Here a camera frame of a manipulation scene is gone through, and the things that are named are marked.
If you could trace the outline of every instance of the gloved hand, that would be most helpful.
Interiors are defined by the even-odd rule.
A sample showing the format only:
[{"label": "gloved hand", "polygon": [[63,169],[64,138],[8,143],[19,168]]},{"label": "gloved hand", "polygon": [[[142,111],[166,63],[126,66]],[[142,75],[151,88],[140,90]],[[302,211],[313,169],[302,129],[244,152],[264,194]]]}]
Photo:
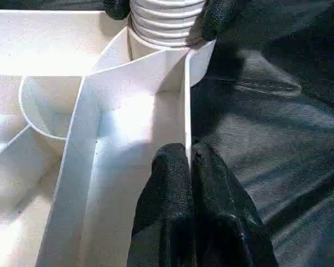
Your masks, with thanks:
[{"label": "gloved hand", "polygon": [[[225,31],[228,23],[249,0],[210,0],[202,18],[202,38],[211,41]],[[129,0],[104,0],[105,12],[113,19],[124,19],[130,12]]]},{"label": "gloved hand", "polygon": [[278,266],[256,208],[221,157],[162,147],[136,207],[127,267]]}]

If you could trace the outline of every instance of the corrugated white hose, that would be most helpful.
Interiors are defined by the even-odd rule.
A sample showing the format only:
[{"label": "corrugated white hose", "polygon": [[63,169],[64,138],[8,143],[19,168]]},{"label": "corrugated white hose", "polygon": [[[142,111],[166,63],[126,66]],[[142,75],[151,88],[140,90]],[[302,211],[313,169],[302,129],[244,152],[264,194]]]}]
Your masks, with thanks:
[{"label": "corrugated white hose", "polygon": [[190,46],[202,40],[205,0],[130,0],[132,26],[158,46]]}]

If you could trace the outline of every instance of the black leather surface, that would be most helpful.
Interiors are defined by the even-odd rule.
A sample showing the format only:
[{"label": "black leather surface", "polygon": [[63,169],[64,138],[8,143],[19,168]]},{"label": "black leather surface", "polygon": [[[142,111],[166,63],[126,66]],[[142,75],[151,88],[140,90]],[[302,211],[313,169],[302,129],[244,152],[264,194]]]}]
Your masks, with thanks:
[{"label": "black leather surface", "polygon": [[193,135],[250,193],[280,266],[334,266],[334,5],[251,1],[241,16],[191,91]]}]

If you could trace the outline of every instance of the white cylindrical cup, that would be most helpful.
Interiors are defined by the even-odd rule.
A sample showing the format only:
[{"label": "white cylindrical cup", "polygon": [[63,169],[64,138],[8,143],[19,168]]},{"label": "white cylindrical cup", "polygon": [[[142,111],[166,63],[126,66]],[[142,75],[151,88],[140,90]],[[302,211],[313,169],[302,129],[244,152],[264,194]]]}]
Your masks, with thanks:
[{"label": "white cylindrical cup", "polygon": [[40,134],[66,141],[76,97],[79,76],[28,76],[19,89],[23,116]]}]

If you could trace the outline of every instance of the white plastic tray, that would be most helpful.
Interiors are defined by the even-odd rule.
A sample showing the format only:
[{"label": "white plastic tray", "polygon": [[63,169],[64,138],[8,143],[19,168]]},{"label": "white plastic tray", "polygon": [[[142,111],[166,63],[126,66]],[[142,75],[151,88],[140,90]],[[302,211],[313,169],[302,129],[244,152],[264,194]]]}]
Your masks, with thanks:
[{"label": "white plastic tray", "polygon": [[213,47],[154,46],[104,12],[0,11],[0,266],[126,265],[154,153],[190,160]]}]

